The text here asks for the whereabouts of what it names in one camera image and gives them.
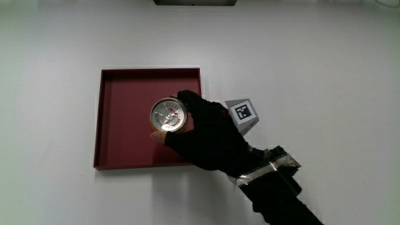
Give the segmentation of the person's right hand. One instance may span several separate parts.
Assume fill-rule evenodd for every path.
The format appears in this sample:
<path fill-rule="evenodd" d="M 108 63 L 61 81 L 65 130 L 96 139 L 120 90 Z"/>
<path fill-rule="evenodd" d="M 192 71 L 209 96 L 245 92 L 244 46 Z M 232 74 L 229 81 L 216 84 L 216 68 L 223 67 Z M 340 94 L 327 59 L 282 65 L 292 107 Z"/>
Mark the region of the person's right hand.
<path fill-rule="evenodd" d="M 189 109 L 194 128 L 182 133 L 155 131 L 150 137 L 172 148 L 185 160 L 208 171 L 231 177 L 252 171 L 271 154 L 251 147 L 239 133 L 228 110 L 192 91 L 179 91 L 177 98 Z"/>

